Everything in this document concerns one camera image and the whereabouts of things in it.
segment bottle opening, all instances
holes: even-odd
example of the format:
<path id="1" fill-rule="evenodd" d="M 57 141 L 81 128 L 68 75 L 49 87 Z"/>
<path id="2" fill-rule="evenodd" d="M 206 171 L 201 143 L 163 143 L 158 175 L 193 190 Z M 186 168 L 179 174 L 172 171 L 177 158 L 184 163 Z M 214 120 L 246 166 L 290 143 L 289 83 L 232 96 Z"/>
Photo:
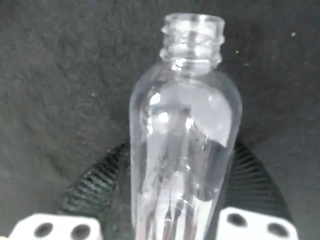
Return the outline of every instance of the bottle opening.
<path id="1" fill-rule="evenodd" d="M 164 61 L 221 62 L 225 21 L 218 16 L 196 13 L 173 13 L 165 17 L 160 57 Z"/>

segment black fabric backdrop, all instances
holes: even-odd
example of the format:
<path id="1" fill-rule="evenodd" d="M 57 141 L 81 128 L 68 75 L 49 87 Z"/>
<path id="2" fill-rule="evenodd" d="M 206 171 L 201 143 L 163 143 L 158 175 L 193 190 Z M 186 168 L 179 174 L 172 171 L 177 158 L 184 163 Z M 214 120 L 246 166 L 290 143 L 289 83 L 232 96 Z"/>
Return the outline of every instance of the black fabric backdrop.
<path id="1" fill-rule="evenodd" d="M 128 138 L 131 91 L 172 12 L 226 20 L 222 65 L 243 98 L 240 136 L 302 239 L 318 239 L 319 0 L 0 0 L 0 233 L 52 211 Z"/>

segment bottle shoulder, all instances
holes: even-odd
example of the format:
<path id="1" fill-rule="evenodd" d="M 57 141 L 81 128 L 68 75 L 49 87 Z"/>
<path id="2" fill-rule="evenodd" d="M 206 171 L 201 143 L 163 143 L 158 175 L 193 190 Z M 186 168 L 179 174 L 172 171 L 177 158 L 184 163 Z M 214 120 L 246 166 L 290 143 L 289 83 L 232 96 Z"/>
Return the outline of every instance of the bottle shoulder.
<path id="1" fill-rule="evenodd" d="M 183 77 L 161 63 L 156 63 L 141 76 L 134 87 L 130 102 L 141 102 L 146 98 L 150 101 L 160 92 L 165 92 L 167 96 L 199 95 L 199 97 L 219 93 L 229 102 L 233 102 L 231 105 L 242 103 L 236 85 L 223 71 L 212 70 L 203 75 Z"/>

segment gray background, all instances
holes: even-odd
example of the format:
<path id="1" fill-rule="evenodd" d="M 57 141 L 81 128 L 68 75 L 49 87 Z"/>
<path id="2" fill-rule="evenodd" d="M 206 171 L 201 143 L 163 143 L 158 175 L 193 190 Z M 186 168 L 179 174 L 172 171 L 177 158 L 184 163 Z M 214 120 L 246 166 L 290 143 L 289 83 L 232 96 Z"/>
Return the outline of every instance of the gray background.
<path id="1" fill-rule="evenodd" d="M 172 12 L 225 18 L 222 65 L 243 97 L 240 136 L 302 239 L 320 236 L 319 0 L 0 0 L 0 233 L 51 211 L 128 138 L 131 91 Z"/>

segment black ribbed holder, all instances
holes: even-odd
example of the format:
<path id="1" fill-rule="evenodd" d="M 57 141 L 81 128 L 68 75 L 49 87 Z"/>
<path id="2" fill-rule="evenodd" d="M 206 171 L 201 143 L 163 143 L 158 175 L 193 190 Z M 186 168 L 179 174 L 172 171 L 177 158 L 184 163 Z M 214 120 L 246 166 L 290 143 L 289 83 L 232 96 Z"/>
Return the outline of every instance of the black ribbed holder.
<path id="1" fill-rule="evenodd" d="M 106 226 L 117 224 L 116 219 L 108 222 L 108 214 L 117 188 L 120 165 L 126 165 L 127 168 L 129 162 L 130 145 L 126 142 L 111 150 L 104 160 L 93 164 L 66 190 L 58 204 L 57 213 L 98 219 L 107 238 L 108 229 L 112 227 Z M 241 208 L 292 222 L 278 187 L 262 163 L 240 142 L 235 145 L 234 158 L 217 205 L 218 210 L 225 207 Z M 217 217 L 217 214 L 213 217 L 213 232 L 209 231 L 210 236 L 215 234 Z"/>

